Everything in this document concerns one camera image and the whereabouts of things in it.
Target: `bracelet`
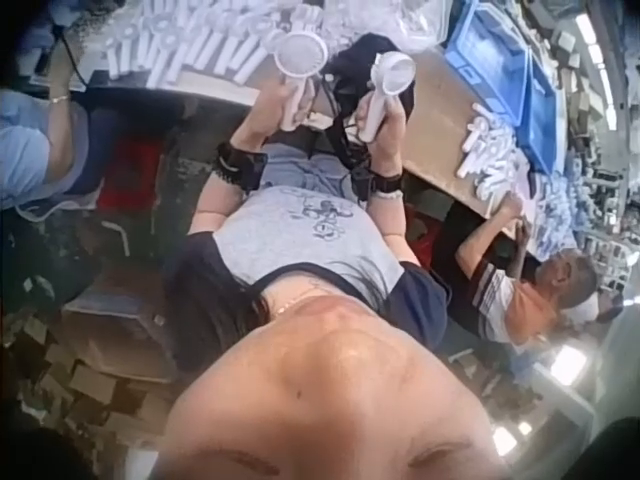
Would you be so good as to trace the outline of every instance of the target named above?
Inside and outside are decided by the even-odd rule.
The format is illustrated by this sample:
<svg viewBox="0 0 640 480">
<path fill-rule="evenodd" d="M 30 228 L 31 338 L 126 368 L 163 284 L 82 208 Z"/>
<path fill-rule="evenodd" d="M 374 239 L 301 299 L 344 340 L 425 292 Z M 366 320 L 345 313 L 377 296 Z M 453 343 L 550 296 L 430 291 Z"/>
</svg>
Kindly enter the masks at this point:
<svg viewBox="0 0 640 480">
<path fill-rule="evenodd" d="M 71 98 L 71 95 L 67 93 L 66 95 L 60 95 L 59 97 L 50 98 L 49 102 L 52 105 L 55 105 L 56 103 L 64 102 L 65 100 L 69 100 L 70 98 Z"/>
<path fill-rule="evenodd" d="M 379 190 L 376 190 L 372 194 L 374 197 L 382 198 L 383 200 L 402 200 L 404 198 L 404 194 L 402 190 L 396 190 L 395 192 L 384 193 Z"/>
</svg>

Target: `necklace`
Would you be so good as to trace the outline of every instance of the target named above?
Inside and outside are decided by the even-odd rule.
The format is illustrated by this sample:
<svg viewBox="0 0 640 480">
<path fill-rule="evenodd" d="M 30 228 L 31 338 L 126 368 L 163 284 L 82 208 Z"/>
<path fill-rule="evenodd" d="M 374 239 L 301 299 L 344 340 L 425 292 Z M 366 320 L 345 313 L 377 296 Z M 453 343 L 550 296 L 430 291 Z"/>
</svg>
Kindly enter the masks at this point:
<svg viewBox="0 0 640 480">
<path fill-rule="evenodd" d="M 303 293 L 301 293 L 300 295 L 298 295 L 297 297 L 295 297 L 293 300 L 289 300 L 287 303 L 285 303 L 282 307 L 280 307 L 278 310 L 276 310 L 276 314 L 274 315 L 274 318 L 279 317 L 280 315 L 282 315 L 284 312 L 286 312 L 287 310 L 289 310 L 291 307 L 293 307 L 294 305 L 296 305 L 297 303 L 299 303 L 300 301 L 304 300 L 307 295 L 309 295 L 311 292 L 313 292 L 314 290 L 318 290 L 321 292 L 324 292 L 326 294 L 333 294 L 334 292 L 331 292 L 330 290 L 324 289 L 318 285 L 314 285 L 313 287 L 311 287 L 308 290 L 305 290 Z"/>
</svg>

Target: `light blue shirt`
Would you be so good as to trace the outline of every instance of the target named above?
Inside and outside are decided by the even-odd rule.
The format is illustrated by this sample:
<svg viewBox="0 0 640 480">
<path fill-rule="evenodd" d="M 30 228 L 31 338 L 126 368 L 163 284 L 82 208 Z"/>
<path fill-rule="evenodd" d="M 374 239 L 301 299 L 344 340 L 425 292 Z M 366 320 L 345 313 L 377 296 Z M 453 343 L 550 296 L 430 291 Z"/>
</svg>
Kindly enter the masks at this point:
<svg viewBox="0 0 640 480">
<path fill-rule="evenodd" d="M 87 112 L 72 103 L 74 162 L 61 180 L 45 183 L 51 148 L 49 102 L 0 90 L 0 205 L 2 210 L 67 191 L 80 176 L 89 151 Z"/>
</svg>

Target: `blue plastic crate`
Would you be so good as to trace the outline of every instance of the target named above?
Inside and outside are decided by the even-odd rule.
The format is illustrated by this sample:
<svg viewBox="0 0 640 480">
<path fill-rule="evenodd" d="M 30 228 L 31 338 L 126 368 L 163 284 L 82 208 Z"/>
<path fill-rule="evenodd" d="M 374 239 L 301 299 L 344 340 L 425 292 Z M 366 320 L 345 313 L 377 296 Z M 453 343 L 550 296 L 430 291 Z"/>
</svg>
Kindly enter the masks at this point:
<svg viewBox="0 0 640 480">
<path fill-rule="evenodd" d="M 518 146 L 535 171 L 551 175 L 558 156 L 556 91 L 538 60 L 531 57 L 522 124 L 516 129 Z"/>
<path fill-rule="evenodd" d="M 517 127 L 522 121 L 531 49 L 513 22 L 491 4 L 471 0 L 445 58 L 489 110 Z"/>
</svg>

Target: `eyebrow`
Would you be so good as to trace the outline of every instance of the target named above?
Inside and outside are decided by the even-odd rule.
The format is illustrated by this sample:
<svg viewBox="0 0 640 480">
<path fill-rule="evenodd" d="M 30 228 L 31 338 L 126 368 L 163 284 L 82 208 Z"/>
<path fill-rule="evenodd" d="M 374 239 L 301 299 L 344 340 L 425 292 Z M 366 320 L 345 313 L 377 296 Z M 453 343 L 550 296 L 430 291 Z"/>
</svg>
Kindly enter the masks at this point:
<svg viewBox="0 0 640 480">
<path fill-rule="evenodd" d="M 223 457 L 237 465 L 245 467 L 254 473 L 267 477 L 275 477 L 280 475 L 280 469 L 266 460 L 256 457 L 242 450 L 230 450 L 225 448 L 217 448 L 209 450 L 207 455 L 213 454 L 217 457 Z"/>
</svg>

